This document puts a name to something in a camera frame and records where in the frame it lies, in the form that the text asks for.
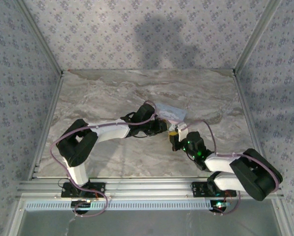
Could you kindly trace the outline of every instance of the aluminum frame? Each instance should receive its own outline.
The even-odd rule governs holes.
[[[260,142],[256,136],[253,117],[248,109],[246,99],[242,93],[240,81],[233,74],[234,83],[238,92],[241,105],[245,114],[248,128],[255,149],[263,155]],[[46,143],[48,130],[55,111],[55,107],[60,94],[63,83],[62,77],[59,79],[56,92],[52,98],[50,111],[47,115],[46,123],[42,132],[42,137],[39,141],[38,148],[34,157],[34,163],[31,167],[29,181],[21,182],[17,192],[17,202],[13,207],[13,218],[10,218],[7,223],[5,235],[16,235],[23,217],[24,207],[27,201],[64,201],[60,197],[61,188],[58,186],[58,181],[62,178],[34,178],[34,172],[38,171],[40,159]],[[206,181],[204,177],[143,177],[143,178],[92,178],[92,181],[100,181],[106,183],[106,195],[111,200],[181,200],[189,201],[193,198],[191,191],[191,183],[193,181]],[[277,221],[279,223],[282,235],[293,236],[294,225],[288,213],[286,201],[279,190],[278,194],[270,194],[267,198],[272,200]],[[246,193],[242,194],[242,200],[251,199]]]
[[[274,16],[278,6],[280,6],[282,0],[269,0],[264,12],[259,19],[259,22],[255,26],[248,42],[246,43],[244,50],[242,51],[240,57],[235,64],[235,70],[239,74],[243,69],[244,65],[250,58],[252,52],[254,51],[256,45],[261,39],[262,34],[265,32],[269,22]]]

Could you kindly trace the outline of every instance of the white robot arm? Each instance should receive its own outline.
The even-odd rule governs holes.
[[[85,126],[91,128],[76,132],[57,143],[57,148],[64,157],[73,180],[79,186],[84,186],[89,182],[84,162],[97,143],[132,137],[140,131],[148,136],[167,131],[166,121],[157,116],[146,123],[143,122],[149,119],[154,112],[151,105],[143,104],[136,113],[130,113],[114,122],[87,124],[82,119],[75,121],[64,134]],[[225,190],[237,190],[245,191],[254,199],[262,201],[275,188],[275,181],[262,167],[241,156],[218,156],[206,148],[199,132],[188,132],[184,123],[178,124],[175,131],[169,132],[169,140],[173,151],[182,149],[193,158],[200,170],[213,172],[207,180],[207,185],[209,191],[215,196]],[[275,174],[279,182],[282,182],[279,172],[257,151],[250,148],[243,154],[258,159]]]

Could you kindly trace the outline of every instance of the wire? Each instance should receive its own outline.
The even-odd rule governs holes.
[[[95,190],[95,189],[86,189],[86,188],[82,188],[82,187],[80,187],[80,186],[79,186],[79,185],[73,180],[71,174],[69,173],[68,168],[67,168],[64,164],[62,164],[62,163],[61,163],[61,162],[60,162],[60,161],[54,156],[54,154],[53,154],[53,152],[52,152],[52,149],[53,149],[54,146],[55,146],[57,143],[59,143],[61,140],[65,139],[66,137],[70,136],[71,134],[74,134],[74,133],[79,132],[79,131],[82,131],[82,130],[86,130],[86,129],[98,129],[98,128],[101,128],[101,127],[107,127],[107,126],[112,126],[112,125],[141,125],[141,124],[145,124],[145,123],[151,121],[151,120],[156,116],[156,113],[157,113],[157,106],[156,106],[156,104],[155,104],[154,102],[152,102],[152,101],[145,101],[144,104],[146,104],[146,103],[148,103],[148,104],[154,106],[155,111],[154,111],[154,113],[151,115],[151,117],[150,117],[149,119],[147,119],[147,120],[145,120],[145,121],[143,121],[143,122],[139,122],[139,123],[127,123],[127,122],[119,122],[119,123],[117,123],[117,122],[114,122],[114,123],[107,123],[107,124],[99,124],[99,125],[93,125],[93,126],[81,127],[81,128],[75,129],[75,130],[73,130],[73,131],[71,131],[71,132],[68,132],[68,133],[66,133],[65,135],[62,135],[62,136],[61,136],[60,138],[58,138],[54,143],[51,144],[51,146],[50,146],[50,148],[49,148],[50,156],[51,156],[51,157],[52,157],[52,158],[53,158],[53,159],[54,159],[54,160],[55,160],[55,161],[56,161],[56,162],[57,162],[62,168],[64,168],[64,170],[66,171],[66,173],[67,173],[67,175],[68,175],[68,178],[69,178],[70,182],[71,182],[71,183],[72,183],[77,189],[79,189],[79,190],[81,190],[81,191],[97,193],[97,194],[100,194],[101,196],[103,196],[104,199],[105,199],[105,205],[104,205],[103,209],[102,209],[100,212],[98,212],[98,213],[96,213],[96,214],[92,214],[92,215],[80,215],[80,214],[78,214],[78,213],[76,212],[76,207],[75,207],[75,208],[74,208],[74,214],[75,214],[76,216],[80,216],[80,217],[92,217],[92,216],[97,216],[97,215],[102,214],[103,212],[105,212],[105,210],[106,210],[106,208],[107,208],[107,206],[108,206],[108,199],[107,199],[107,196],[106,196],[104,193],[102,193],[102,192],[100,192],[100,191],[97,191],[97,190]]]
[[[136,136],[136,135],[133,135],[133,137],[138,138],[138,139],[143,139],[143,138],[147,138],[148,135],[146,135],[146,136]]]
[[[60,182],[60,180],[62,180],[62,179],[68,179],[68,178],[60,178],[60,179],[58,180],[57,185],[58,185],[60,188],[64,188],[64,184],[63,184],[62,186],[59,185],[59,182]]]
[[[214,143],[214,153],[216,153],[217,152],[217,144],[216,144],[215,136],[214,136],[214,134],[213,134],[213,132],[212,132],[212,130],[210,128],[210,125],[208,124],[208,122],[206,120],[204,120],[204,119],[197,119],[197,120],[191,122],[190,124],[188,124],[183,129],[181,129],[181,131],[184,131],[185,129],[189,128],[190,126],[192,126],[194,124],[202,123],[202,122],[204,122],[207,125],[207,127],[208,127],[208,129],[210,131],[210,135],[211,135],[212,141]]]
[[[187,152],[186,152],[186,155],[187,155],[187,157],[188,157],[191,161],[195,162],[195,160],[194,160],[194,159],[191,159],[191,157],[188,155]]]
[[[224,203],[227,201],[227,195],[231,198],[231,201],[230,201],[230,205],[232,204],[232,196],[231,196],[231,193],[229,191],[225,191],[225,198],[224,198]]]

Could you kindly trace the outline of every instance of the wall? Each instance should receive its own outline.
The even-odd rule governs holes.
[[[267,0],[25,0],[61,69],[234,68]]]
[[[0,0],[0,235],[28,170],[59,75],[13,1]]]
[[[238,76],[294,220],[294,0],[283,0]]]

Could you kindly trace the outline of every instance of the marble surface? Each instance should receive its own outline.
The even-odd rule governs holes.
[[[206,119],[218,152],[253,147],[230,71],[211,70],[81,70],[65,72],[63,86],[41,158],[38,177],[64,177],[49,155],[50,144],[78,118],[87,122],[115,120],[137,111],[145,100],[187,110],[186,123]],[[213,149],[204,124],[194,125]],[[57,148],[54,153],[61,159]],[[201,172],[182,151],[173,152],[166,132],[144,139],[99,143],[87,159],[89,177],[189,177]]]

